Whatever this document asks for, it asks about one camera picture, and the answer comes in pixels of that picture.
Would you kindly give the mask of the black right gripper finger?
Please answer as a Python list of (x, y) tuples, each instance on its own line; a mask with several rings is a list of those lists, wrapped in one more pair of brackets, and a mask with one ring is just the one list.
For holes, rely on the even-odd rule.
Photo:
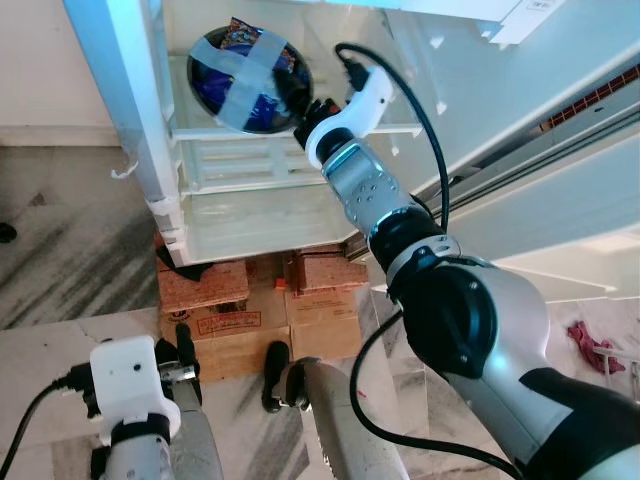
[(275, 70), (275, 86), (288, 113), (302, 113), (307, 108), (308, 82), (305, 79), (288, 70)]

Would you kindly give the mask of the taped metal bowl with snacks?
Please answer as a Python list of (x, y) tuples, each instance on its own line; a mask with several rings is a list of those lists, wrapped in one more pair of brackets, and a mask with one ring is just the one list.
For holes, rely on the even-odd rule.
[(314, 78), (301, 52), (276, 33), (233, 17), (212, 29), (188, 51), (189, 87), (224, 127), (250, 134), (289, 131), (301, 113), (288, 113), (276, 91), (275, 70), (288, 70), (308, 82)]

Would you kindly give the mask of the white fridge cabinet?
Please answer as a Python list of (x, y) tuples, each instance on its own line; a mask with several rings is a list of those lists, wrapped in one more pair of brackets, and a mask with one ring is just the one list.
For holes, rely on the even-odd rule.
[(63, 0), (157, 230), (180, 262), (344, 241), (355, 233), (320, 186), (186, 195), (168, 127), (169, 56), (236, 17), (301, 52), (320, 99), (344, 101), (339, 42), (379, 52), (410, 82), (454, 174), (535, 140), (572, 102), (637, 64), (640, 0), (567, 0), (521, 44), (476, 20), (300, 0)]

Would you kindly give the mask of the printed brown cardboard box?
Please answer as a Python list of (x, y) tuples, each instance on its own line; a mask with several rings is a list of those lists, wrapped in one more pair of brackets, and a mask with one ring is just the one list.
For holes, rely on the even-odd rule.
[(335, 361), (356, 356), (362, 344), (356, 289), (284, 294), (293, 360)]
[(251, 294), (241, 302), (159, 314), (157, 325), (170, 343), (177, 342), (177, 326), (191, 329), (202, 383), (260, 374), (270, 344), (291, 338), (284, 294), (274, 291)]

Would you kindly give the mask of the red brick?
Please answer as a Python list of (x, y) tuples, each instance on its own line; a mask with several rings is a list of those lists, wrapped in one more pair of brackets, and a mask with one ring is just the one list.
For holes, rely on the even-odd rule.
[(285, 271), (298, 294), (316, 294), (355, 288), (369, 282), (364, 265), (349, 261), (340, 246), (296, 250), (288, 256)]
[(183, 278), (159, 259), (156, 268), (159, 310), (163, 314), (246, 300), (250, 294), (244, 260), (209, 264), (198, 282)]

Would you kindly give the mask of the white ribbed crisper cover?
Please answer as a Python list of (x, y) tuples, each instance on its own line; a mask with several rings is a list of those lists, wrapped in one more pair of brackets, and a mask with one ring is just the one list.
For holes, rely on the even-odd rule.
[(320, 186), (325, 182), (291, 138), (184, 140), (179, 146), (180, 182), (186, 195)]

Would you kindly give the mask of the silver robot right leg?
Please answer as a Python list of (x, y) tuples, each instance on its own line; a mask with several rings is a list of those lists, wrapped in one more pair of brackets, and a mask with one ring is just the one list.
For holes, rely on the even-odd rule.
[(337, 480), (410, 480), (393, 444), (371, 434), (357, 420), (349, 378), (320, 358), (293, 360), (283, 340), (265, 353), (261, 404), (275, 413), (284, 407), (314, 415), (325, 463)]

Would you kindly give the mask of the red cloth rag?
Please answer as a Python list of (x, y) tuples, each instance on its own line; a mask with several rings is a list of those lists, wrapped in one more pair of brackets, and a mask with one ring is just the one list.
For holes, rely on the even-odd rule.
[(588, 332), (584, 321), (568, 326), (566, 335), (575, 343), (582, 361), (586, 362), (591, 369), (600, 374), (613, 374), (625, 370), (617, 356), (603, 355), (598, 349), (608, 349), (614, 351), (614, 346), (609, 340), (595, 340)]

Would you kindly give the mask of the white freezer compartment flap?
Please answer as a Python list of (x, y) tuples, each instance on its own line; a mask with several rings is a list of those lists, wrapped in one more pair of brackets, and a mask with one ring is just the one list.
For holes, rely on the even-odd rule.
[(521, 44), (567, 0), (300, 0), (476, 20), (490, 44)]

